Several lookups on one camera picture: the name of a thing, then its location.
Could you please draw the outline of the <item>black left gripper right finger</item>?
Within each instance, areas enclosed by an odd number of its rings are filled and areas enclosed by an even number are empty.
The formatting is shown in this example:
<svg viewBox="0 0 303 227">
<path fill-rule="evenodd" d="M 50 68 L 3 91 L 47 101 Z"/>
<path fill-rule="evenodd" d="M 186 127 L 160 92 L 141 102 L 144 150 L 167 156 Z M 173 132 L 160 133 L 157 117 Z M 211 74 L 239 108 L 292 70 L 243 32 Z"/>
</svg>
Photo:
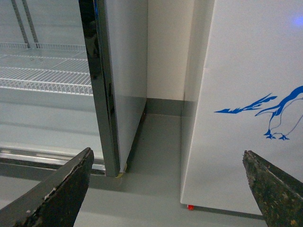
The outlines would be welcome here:
<svg viewBox="0 0 303 227">
<path fill-rule="evenodd" d="M 248 184 L 269 227 L 303 225 L 303 183 L 251 150 L 244 151 Z"/>
</svg>

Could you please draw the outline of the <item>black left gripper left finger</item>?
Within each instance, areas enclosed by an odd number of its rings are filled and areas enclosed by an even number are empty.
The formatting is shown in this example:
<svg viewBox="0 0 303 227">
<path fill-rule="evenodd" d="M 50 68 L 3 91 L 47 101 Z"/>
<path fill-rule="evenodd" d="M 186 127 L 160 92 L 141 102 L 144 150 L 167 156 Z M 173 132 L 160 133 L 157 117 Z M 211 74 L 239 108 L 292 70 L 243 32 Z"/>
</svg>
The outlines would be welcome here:
<svg viewBox="0 0 303 227">
<path fill-rule="evenodd" d="M 2 227 L 72 227 L 86 196 L 94 153 L 86 148 L 0 210 Z"/>
</svg>

